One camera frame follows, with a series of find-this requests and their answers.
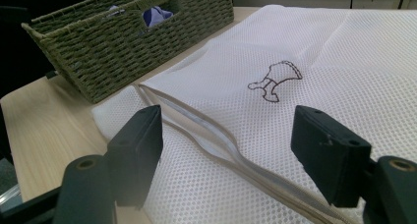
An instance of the embroidered graphic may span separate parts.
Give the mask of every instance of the embroidered graphic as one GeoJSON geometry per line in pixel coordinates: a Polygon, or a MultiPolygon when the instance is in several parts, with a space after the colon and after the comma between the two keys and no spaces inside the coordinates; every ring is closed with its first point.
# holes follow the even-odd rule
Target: embroidered graphic
{"type": "Polygon", "coordinates": [[[269,102],[279,102],[275,88],[288,80],[302,80],[303,76],[297,67],[289,61],[281,61],[269,66],[269,72],[259,83],[248,84],[249,89],[262,89],[263,98],[269,102]]]}

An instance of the woven basket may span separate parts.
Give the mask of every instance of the woven basket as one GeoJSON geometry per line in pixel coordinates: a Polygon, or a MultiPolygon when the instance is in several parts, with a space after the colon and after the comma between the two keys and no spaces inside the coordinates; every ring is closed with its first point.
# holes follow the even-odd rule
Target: woven basket
{"type": "Polygon", "coordinates": [[[22,27],[57,72],[96,103],[232,21],[231,0],[88,0],[22,27]],[[153,6],[174,16],[148,28],[142,13],[153,6]]]}

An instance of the white mesh laundry bag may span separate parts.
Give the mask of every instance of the white mesh laundry bag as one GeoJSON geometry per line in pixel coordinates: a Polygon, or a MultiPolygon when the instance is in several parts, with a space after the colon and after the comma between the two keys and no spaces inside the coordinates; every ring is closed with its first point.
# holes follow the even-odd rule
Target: white mesh laundry bag
{"type": "MultiPolygon", "coordinates": [[[[205,154],[195,158],[196,164],[209,158],[218,169],[212,170],[212,177],[199,179],[195,176],[203,176],[203,170],[190,165],[192,156],[175,160],[176,169],[184,169],[183,175],[194,181],[185,183],[184,177],[169,177],[158,168],[146,204],[152,221],[286,223],[305,221],[302,214],[315,222],[362,222],[363,202],[356,209],[326,205],[292,153],[295,106],[328,113],[369,141],[375,160],[383,155],[417,160],[416,18],[415,11],[266,6],[142,83],[140,100],[163,105],[165,120],[185,129],[166,130],[175,133],[164,142],[175,147],[181,143],[175,139],[187,135],[187,144],[205,154]],[[187,120],[194,126],[187,127],[187,120]],[[234,173],[218,179],[226,167],[234,173]],[[244,178],[239,180],[243,184],[252,183],[250,191],[263,191],[260,196],[266,199],[254,198],[252,192],[235,193],[235,185],[224,187],[226,181],[238,179],[236,174],[244,178]],[[171,182],[186,185],[178,196],[187,198],[169,199],[153,192],[171,182]],[[222,188],[233,198],[211,199],[212,190],[204,196],[194,187],[200,182],[222,188]],[[164,202],[178,208],[159,213],[157,207],[164,202]],[[195,215],[205,213],[207,206],[201,203],[227,205],[222,206],[224,212],[204,218],[195,215]],[[283,203],[300,214],[288,212],[283,203]],[[236,206],[245,210],[243,214],[235,212],[236,206]]],[[[163,156],[172,155],[164,151],[163,156]]]]}

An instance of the green wicker basket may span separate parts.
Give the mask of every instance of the green wicker basket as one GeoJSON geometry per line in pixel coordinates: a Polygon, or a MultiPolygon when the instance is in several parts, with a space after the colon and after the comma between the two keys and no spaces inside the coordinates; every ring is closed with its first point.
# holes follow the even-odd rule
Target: green wicker basket
{"type": "Polygon", "coordinates": [[[232,21],[231,0],[87,0],[22,27],[57,72],[96,103],[232,21]],[[153,6],[174,16],[148,28],[142,13],[153,6]]]}

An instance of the white mesh fabric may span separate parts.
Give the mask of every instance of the white mesh fabric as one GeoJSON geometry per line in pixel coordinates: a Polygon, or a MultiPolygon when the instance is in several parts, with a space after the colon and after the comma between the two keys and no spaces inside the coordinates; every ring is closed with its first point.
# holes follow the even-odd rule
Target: white mesh fabric
{"type": "MultiPolygon", "coordinates": [[[[112,139],[146,105],[128,86],[92,109],[112,139]]],[[[187,137],[163,125],[163,151],[144,209],[152,223],[310,223],[294,210],[203,155],[187,137]]]]}
{"type": "Polygon", "coordinates": [[[126,86],[119,93],[91,109],[101,133],[111,140],[138,110],[146,107],[136,87],[126,86]]]}
{"type": "MultiPolygon", "coordinates": [[[[256,164],[318,193],[290,149],[298,104],[369,141],[374,159],[417,160],[416,14],[264,7],[145,85],[211,117],[256,164]],[[266,76],[283,81],[287,70],[268,73],[281,61],[293,63],[302,80],[248,87],[266,76]],[[267,93],[279,102],[267,101],[267,93]]],[[[346,213],[361,222],[362,211],[346,213]]]]}

